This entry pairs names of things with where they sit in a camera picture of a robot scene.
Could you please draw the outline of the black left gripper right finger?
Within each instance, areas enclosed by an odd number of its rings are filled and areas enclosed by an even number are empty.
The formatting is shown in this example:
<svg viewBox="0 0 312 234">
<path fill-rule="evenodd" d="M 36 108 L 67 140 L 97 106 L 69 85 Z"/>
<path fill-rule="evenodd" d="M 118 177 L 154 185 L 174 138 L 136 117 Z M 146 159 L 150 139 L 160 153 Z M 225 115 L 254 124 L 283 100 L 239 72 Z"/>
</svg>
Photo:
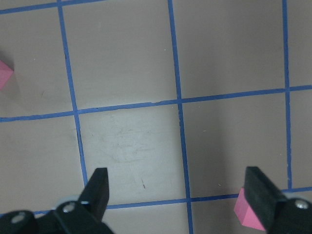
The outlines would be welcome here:
<svg viewBox="0 0 312 234">
<path fill-rule="evenodd" d="M 245 199 L 266 231 L 275 223 L 287 202 L 286 196 L 256 166 L 248 166 L 244 180 Z"/>
</svg>

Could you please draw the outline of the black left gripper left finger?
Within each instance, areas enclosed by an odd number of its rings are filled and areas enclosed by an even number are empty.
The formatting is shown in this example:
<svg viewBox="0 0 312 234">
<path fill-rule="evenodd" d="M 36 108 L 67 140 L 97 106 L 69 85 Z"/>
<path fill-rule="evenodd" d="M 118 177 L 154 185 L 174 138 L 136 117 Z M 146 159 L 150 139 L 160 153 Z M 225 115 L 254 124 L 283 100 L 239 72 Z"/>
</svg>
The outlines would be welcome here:
<svg viewBox="0 0 312 234">
<path fill-rule="evenodd" d="M 87 185 L 78 198 L 78 203 L 92 214 L 96 220 L 102 221 L 108 204 L 108 170 L 96 168 Z"/>
</svg>

